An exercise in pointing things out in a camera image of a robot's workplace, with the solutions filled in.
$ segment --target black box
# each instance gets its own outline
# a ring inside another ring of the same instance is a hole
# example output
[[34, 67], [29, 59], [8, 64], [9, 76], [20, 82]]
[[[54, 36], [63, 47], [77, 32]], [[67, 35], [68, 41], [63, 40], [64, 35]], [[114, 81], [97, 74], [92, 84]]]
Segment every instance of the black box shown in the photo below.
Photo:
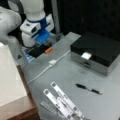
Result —
[[[83, 58], [84, 53], [91, 57]], [[71, 56], [84, 66], [108, 75], [120, 61], [120, 42], [87, 32], [71, 45]]]

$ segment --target black marker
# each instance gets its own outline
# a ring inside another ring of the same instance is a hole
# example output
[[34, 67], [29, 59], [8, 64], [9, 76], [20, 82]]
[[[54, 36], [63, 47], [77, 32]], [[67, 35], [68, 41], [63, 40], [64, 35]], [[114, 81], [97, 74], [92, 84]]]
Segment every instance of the black marker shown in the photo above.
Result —
[[84, 85], [76, 84], [76, 86], [79, 87], [79, 88], [86, 89], [86, 90], [89, 90], [89, 91], [91, 91], [91, 92], [97, 93], [97, 94], [99, 94], [99, 95], [102, 95], [102, 93], [101, 93], [100, 91], [95, 90], [95, 89], [88, 88], [88, 87], [86, 87], [86, 86], [84, 86]]

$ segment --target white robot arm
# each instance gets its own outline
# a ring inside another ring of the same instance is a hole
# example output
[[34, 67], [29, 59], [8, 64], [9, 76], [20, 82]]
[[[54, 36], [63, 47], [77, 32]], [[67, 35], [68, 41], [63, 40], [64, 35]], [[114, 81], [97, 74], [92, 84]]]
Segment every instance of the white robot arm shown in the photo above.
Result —
[[0, 7], [0, 42], [8, 45], [16, 64], [24, 66], [27, 62], [21, 51], [17, 38], [9, 36], [8, 33], [21, 25], [21, 17], [18, 13]]
[[21, 25], [22, 39], [26, 47], [33, 47], [35, 43], [43, 44], [50, 37], [54, 28], [52, 15], [44, 12], [43, 0], [8, 0], [12, 10], [26, 15]]

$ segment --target wire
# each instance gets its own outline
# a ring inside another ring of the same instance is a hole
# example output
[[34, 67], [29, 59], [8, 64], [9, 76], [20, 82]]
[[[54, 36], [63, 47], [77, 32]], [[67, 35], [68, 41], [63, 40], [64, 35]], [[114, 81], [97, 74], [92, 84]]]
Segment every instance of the wire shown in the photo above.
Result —
[[58, 62], [58, 61], [60, 61], [61, 59], [63, 59], [67, 54], [69, 54], [70, 53], [70, 50], [67, 52], [67, 53], [65, 53], [63, 56], [61, 56], [59, 59], [57, 59], [56, 61]]
[[[56, 63], [59, 62], [61, 59], [63, 59], [69, 53], [70, 53], [70, 50], [67, 53], [65, 53], [63, 56], [61, 56], [59, 59], [54, 60], [54, 61]], [[27, 84], [30, 84], [30, 83], [34, 82], [35, 80], [37, 80], [41, 75], [43, 75], [49, 68], [53, 67], [54, 65], [55, 65], [54, 63], [50, 63], [49, 62], [49, 66], [47, 68], [45, 68], [37, 77], [35, 77], [34, 79], [30, 80]]]

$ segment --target gray table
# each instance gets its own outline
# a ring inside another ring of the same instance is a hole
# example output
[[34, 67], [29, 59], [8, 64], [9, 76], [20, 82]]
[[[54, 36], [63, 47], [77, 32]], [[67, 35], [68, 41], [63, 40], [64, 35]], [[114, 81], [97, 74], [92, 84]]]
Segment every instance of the gray table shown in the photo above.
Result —
[[[43, 54], [27, 65], [23, 69], [27, 82], [41, 73], [48, 66], [50, 60], [58, 59], [66, 53], [70, 49], [71, 43], [79, 37], [77, 34], [69, 33], [54, 45], [51, 54]], [[43, 90], [48, 88], [57, 96], [50, 86], [53, 81], [62, 88], [87, 118], [91, 120], [118, 120], [120, 117], [120, 64], [109, 76], [105, 77], [82, 67], [79, 63], [71, 60], [71, 55], [68, 54], [53, 68], [29, 85], [39, 108], [40, 116], [45, 120], [60, 120], [60, 118], [40, 106], [40, 102], [44, 101], [55, 109], [54, 105], [43, 94]], [[76, 83], [100, 90], [103, 95], [79, 89], [75, 86]]]

